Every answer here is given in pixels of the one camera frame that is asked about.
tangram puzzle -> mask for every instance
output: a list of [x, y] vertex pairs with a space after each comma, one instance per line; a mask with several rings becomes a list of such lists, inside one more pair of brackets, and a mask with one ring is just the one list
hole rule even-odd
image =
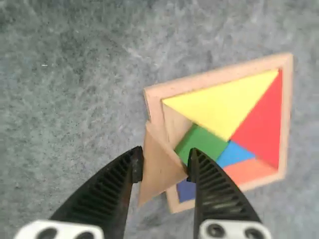
[[241, 190], [286, 170], [293, 57], [278, 54], [145, 88], [150, 121], [139, 204], [166, 191], [172, 213], [194, 207], [186, 165], [193, 147]]

gray fabric surface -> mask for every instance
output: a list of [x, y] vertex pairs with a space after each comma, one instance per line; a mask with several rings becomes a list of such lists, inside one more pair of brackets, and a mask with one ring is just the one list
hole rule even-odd
[[[317, 0], [1, 0], [0, 238], [45, 219], [141, 145], [142, 89], [256, 57], [295, 55], [285, 180], [246, 193], [274, 238], [319, 238]], [[162, 194], [125, 238], [190, 239]]]

green square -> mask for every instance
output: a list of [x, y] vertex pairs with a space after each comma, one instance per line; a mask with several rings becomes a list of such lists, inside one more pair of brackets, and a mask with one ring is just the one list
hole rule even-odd
[[219, 137], [200, 126], [193, 124], [181, 142], [176, 146], [175, 152], [187, 165], [190, 149], [198, 148], [216, 161], [227, 145], [228, 143]]

red triangle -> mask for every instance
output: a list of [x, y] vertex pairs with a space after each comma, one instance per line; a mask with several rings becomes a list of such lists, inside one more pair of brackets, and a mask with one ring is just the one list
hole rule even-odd
[[237, 128], [231, 140], [278, 169], [282, 102], [282, 71]]

blue triangle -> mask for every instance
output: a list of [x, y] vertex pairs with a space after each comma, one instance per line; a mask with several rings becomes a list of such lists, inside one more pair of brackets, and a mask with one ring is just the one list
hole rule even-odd
[[246, 159], [254, 158], [255, 155], [248, 152], [243, 147], [239, 146], [233, 141], [229, 141], [225, 150], [216, 160], [217, 164], [223, 168], [228, 165], [244, 161]]

